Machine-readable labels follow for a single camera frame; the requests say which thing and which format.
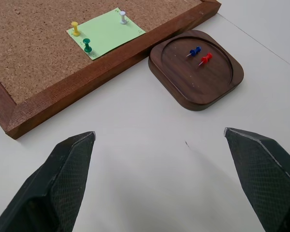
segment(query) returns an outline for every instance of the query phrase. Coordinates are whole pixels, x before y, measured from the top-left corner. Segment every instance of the green push pin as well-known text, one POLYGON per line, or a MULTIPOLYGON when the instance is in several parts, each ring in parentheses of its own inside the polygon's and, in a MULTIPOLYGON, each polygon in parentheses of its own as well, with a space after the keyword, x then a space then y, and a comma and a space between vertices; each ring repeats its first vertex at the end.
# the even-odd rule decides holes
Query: green push pin
POLYGON ((89 53, 92 51, 92 48, 89 46, 89 43, 90 43, 90 39, 83 39, 83 43, 85 44, 85 48, 84 48, 84 51, 89 53))

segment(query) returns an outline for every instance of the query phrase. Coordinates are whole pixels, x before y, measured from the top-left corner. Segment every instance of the yellow push pin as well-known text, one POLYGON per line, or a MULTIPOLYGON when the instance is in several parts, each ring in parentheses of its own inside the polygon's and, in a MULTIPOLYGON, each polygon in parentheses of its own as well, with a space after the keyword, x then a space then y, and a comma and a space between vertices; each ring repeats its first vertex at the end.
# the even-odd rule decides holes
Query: yellow push pin
POLYGON ((77 22, 72 22, 71 25, 72 25, 72 27, 74 27, 73 35, 74 36, 79 36, 81 33, 77 29, 78 23, 77 22))

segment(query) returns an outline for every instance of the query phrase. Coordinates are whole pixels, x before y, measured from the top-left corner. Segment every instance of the white table surface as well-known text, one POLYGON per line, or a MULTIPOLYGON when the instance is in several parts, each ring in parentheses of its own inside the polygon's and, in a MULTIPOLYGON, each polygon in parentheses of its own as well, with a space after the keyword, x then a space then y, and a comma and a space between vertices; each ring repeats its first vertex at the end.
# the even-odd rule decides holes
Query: white table surface
MULTIPOLYGON (((0 215, 57 143, 93 130, 97 140, 73 231, 263 232, 223 130, 260 133, 290 153, 290 64, 239 29, 243 21, 231 10, 221 11, 226 19, 216 15, 196 29, 243 66, 237 89, 192 112, 173 99, 145 59, 17 141, 0 128, 0 215)), ((265 39, 259 32, 266 29, 255 26, 265 39)), ((274 33, 271 26, 265 33, 274 33)), ((283 45, 290 55, 290 43, 283 45)))

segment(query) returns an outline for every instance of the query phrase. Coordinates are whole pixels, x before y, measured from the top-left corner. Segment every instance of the white push pin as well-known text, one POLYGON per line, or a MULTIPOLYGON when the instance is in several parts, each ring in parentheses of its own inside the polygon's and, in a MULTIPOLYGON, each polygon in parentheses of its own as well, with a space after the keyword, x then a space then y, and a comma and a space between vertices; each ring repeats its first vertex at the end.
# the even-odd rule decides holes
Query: white push pin
POLYGON ((125 19, 126 12, 121 11, 121 12, 120 12, 120 15, 121 15, 121 21, 120 21, 120 23, 121 23, 121 24, 126 24, 126 23, 127 23, 127 21, 126 21, 126 19, 125 19))

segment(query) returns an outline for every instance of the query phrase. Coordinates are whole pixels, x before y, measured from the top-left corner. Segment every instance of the cork surface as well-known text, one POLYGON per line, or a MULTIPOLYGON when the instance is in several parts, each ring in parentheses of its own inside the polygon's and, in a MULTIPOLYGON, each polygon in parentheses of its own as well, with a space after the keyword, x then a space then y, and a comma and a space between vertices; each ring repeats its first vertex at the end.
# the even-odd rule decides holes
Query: cork surface
POLYGON ((21 103, 94 62, 67 34, 72 21, 81 24, 119 7, 148 32, 200 3, 0 0, 0 82, 14 101, 21 103))

